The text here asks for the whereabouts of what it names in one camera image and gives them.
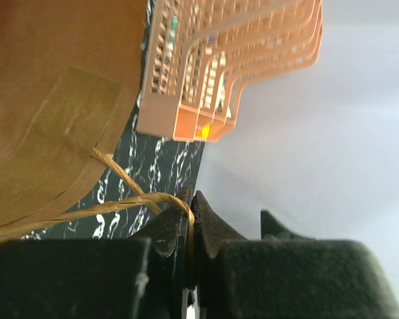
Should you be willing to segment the red brown paper bag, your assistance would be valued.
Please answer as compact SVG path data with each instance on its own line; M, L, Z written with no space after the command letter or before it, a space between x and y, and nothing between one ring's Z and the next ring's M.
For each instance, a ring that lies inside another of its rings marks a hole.
M147 204L112 153L136 101L145 1L0 1L0 243Z

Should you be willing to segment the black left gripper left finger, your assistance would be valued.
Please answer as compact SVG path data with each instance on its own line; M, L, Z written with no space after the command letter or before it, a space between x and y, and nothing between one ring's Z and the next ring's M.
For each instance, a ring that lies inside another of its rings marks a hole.
M125 239L0 244L0 318L182 318L188 217L171 204Z

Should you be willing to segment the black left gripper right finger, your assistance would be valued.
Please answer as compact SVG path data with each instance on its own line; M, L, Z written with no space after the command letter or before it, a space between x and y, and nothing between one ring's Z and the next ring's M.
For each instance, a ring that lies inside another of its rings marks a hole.
M363 243L294 233L262 211L249 240L192 200L199 318L399 318L399 303Z

